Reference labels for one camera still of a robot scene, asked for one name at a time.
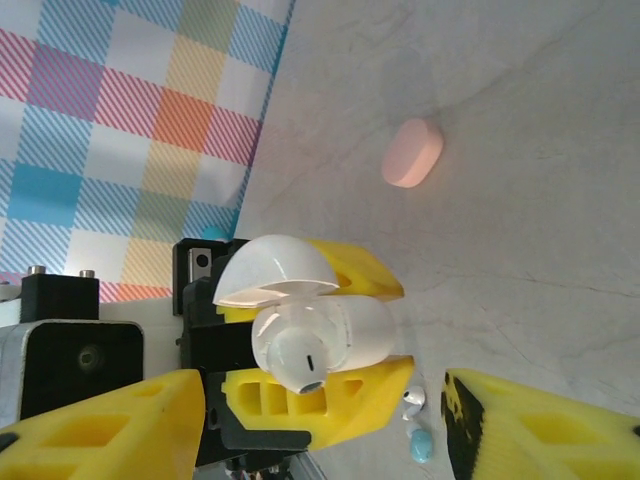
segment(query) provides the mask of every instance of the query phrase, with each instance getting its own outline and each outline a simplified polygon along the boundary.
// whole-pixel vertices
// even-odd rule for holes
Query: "checkered fabric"
[[[0,278],[93,269],[170,294],[171,247],[230,236],[293,0],[0,2]]]

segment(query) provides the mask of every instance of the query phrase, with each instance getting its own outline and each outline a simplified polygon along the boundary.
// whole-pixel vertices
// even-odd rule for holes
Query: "small white earbud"
[[[407,422],[411,421],[413,417],[420,413],[420,410],[422,410],[422,407],[420,405],[411,405],[402,414],[402,419],[406,420]]]
[[[14,300],[20,296],[22,286],[9,285],[9,283],[3,282],[0,284],[0,302],[8,302]]]
[[[402,399],[412,405],[419,405],[420,408],[424,407],[424,404],[427,402],[427,396],[424,393],[424,389],[418,386],[409,387],[405,390]]]
[[[410,421],[409,423],[407,423],[407,437],[411,438],[411,435],[413,435],[413,432],[415,432],[416,430],[420,430],[422,427],[420,425],[418,425],[416,422]]]

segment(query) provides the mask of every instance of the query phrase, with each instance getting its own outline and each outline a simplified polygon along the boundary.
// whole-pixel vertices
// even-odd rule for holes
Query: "pink oval tablet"
[[[418,185],[435,165],[444,139],[437,125],[422,118],[405,122],[382,162],[382,177],[397,187]]]

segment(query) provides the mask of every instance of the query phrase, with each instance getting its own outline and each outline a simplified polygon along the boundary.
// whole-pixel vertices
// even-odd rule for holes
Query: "white earbud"
[[[413,417],[415,417],[418,413],[420,413],[420,410],[422,410],[422,407],[420,405],[411,405],[402,414],[402,419],[408,422]]]
[[[402,414],[402,419],[411,421],[413,417],[420,413],[422,407],[424,407],[424,404],[426,403],[427,397],[423,388],[413,386],[404,391],[402,399],[411,405]]]
[[[266,356],[269,372],[292,392],[311,393],[327,381],[327,349],[310,330],[285,328],[278,333]]]
[[[419,405],[422,408],[427,401],[427,396],[422,387],[413,386],[404,391],[402,399],[407,403]]]
[[[407,423],[407,429],[406,429],[407,437],[411,438],[411,435],[413,435],[413,432],[420,429],[422,429],[420,425],[410,420],[409,423]]]
[[[8,283],[0,284],[0,302],[7,302],[18,298],[21,291],[22,286],[20,285],[9,285]]]

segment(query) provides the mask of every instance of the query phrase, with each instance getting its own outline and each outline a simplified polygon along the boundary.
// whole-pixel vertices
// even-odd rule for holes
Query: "metal screw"
[[[38,275],[43,273],[47,273],[47,267],[44,265],[31,265],[27,269],[27,275]]]
[[[78,365],[80,369],[89,373],[101,367],[104,363],[102,350],[96,345],[86,345],[78,354]]]

